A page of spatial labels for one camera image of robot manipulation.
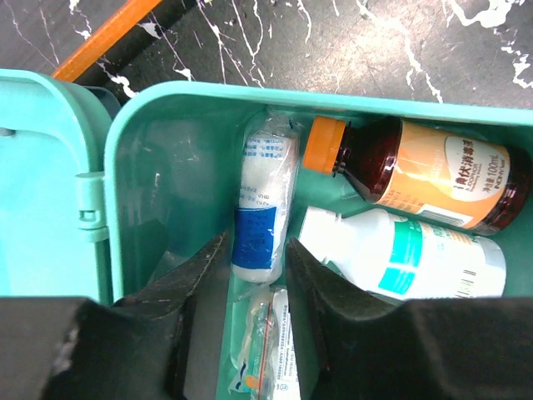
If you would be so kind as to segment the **white blue mask packet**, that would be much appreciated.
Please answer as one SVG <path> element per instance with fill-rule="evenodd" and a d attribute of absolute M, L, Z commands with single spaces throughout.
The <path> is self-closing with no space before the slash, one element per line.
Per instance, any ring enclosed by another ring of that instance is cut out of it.
<path fill-rule="evenodd" d="M 236 372 L 229 393 L 248 399 L 299 399 L 300 385 L 293 343 L 288 293 L 261 287 L 247 301 Z"/>

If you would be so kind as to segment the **teal medicine kit box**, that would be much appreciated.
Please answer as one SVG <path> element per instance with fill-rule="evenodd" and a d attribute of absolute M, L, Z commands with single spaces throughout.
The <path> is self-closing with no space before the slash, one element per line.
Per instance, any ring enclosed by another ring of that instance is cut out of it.
<path fill-rule="evenodd" d="M 299 130 L 299 168 L 282 253 L 270 284 L 232 271 L 234 219 L 247 136 L 271 112 Z M 384 117 L 525 149 L 527 110 L 409 102 L 198 82 L 165 82 L 125 105 L 106 89 L 36 72 L 1 72 L 1 301 L 88 298 L 104 306 L 143 289 L 188 261 L 221 233 L 228 236 L 228 287 L 216 396 L 229 393 L 249 297 L 284 287 L 286 245 L 299 243 L 308 207 L 344 218 L 374 208 L 494 241 L 506 260 L 500 297 L 532 301 L 532 187 L 516 219 L 481 235 L 366 202 L 341 174 L 306 169 L 315 117 L 362 127 Z"/>

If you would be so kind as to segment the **brown syrup bottle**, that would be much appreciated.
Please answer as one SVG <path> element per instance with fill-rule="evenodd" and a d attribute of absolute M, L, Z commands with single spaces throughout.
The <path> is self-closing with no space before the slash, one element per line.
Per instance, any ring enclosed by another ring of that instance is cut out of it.
<path fill-rule="evenodd" d="M 302 165 L 341 174 L 368 203 L 481 235 L 509 226 L 532 187 L 525 149 L 400 117 L 354 127 L 317 116 Z"/>

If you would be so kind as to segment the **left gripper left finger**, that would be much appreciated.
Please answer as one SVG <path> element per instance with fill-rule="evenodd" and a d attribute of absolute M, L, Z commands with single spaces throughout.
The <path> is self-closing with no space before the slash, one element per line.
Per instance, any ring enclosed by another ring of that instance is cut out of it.
<path fill-rule="evenodd" d="M 104 306 L 85 297 L 1 301 L 4 399 L 213 399 L 228 236 Z"/>

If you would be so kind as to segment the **white green pill bottle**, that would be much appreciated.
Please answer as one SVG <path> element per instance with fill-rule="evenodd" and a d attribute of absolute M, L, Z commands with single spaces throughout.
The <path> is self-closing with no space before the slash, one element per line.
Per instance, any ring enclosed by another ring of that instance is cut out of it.
<path fill-rule="evenodd" d="M 348 282 L 399 301 L 496 298 L 506 284 L 494 241 L 380 208 L 343 217 L 308 207 L 299 241 Z"/>

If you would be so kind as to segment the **blue white spray can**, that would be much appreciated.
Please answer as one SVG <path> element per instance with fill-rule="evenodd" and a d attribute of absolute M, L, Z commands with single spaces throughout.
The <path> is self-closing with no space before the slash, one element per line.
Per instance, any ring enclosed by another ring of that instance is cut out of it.
<path fill-rule="evenodd" d="M 270 284 L 281 276 L 299 137 L 287 114 L 270 112 L 244 142 L 232 248 L 232 271 L 243 281 Z"/>

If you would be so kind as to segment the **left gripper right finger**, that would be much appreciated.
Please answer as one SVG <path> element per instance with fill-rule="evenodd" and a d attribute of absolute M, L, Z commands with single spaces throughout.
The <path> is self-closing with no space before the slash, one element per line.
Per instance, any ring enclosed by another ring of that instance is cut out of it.
<path fill-rule="evenodd" d="M 286 245 L 286 283 L 304 399 L 529 399 L 532 301 L 393 305 Z"/>

